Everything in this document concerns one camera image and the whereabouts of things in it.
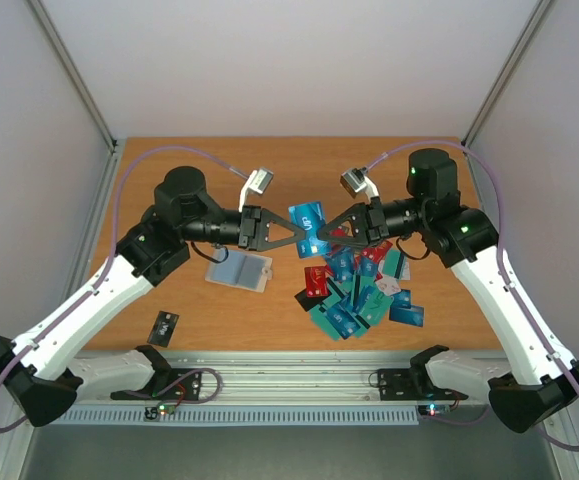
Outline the beige card holder wallet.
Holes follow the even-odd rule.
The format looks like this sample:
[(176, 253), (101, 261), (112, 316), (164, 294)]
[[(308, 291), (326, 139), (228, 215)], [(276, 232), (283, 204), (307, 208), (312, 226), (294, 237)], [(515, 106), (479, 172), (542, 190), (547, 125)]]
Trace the beige card holder wallet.
[(227, 287), (263, 293), (273, 277), (270, 257), (240, 250), (215, 249), (205, 280)]

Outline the teal VIP card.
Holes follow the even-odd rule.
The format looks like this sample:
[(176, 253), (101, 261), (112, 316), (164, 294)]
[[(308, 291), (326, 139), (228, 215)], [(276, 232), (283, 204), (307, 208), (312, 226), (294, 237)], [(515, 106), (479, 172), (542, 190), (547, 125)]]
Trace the teal VIP card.
[(360, 308), (358, 315), (370, 326), (376, 326), (388, 313), (392, 303), (392, 296), (385, 295), (380, 290), (375, 290), (367, 296), (367, 299)]

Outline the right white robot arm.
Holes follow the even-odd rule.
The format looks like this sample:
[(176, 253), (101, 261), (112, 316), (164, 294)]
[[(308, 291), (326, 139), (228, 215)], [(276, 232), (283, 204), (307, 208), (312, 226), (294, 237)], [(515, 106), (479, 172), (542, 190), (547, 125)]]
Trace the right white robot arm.
[(368, 168), (350, 169), (342, 186), (368, 200), (320, 227), (318, 237), (332, 239), (343, 222), (352, 234), (341, 242), (356, 249), (419, 234), (475, 300), (507, 362), (488, 364), (435, 346), (412, 358), (411, 387), (426, 397), (440, 389), (465, 394), (487, 403), (511, 431), (524, 433), (579, 401), (579, 360), (525, 292), (497, 227), (483, 211), (462, 204), (456, 162), (434, 143), (415, 147), (408, 157), (408, 198), (383, 202)]

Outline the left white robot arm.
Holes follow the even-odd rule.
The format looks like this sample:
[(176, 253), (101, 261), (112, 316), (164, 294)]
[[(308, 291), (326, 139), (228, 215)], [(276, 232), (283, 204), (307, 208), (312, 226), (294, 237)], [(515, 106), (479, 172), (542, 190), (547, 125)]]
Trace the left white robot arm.
[(0, 388), (35, 427), (103, 394), (160, 399), (177, 380), (152, 346), (88, 361), (77, 360), (77, 354), (119, 312), (187, 262), (197, 243), (263, 252), (305, 236), (265, 208), (220, 207), (199, 169), (177, 167), (156, 186), (154, 203), (141, 221), (112, 242), (106, 261), (87, 283), (36, 326), (14, 339), (0, 336)]

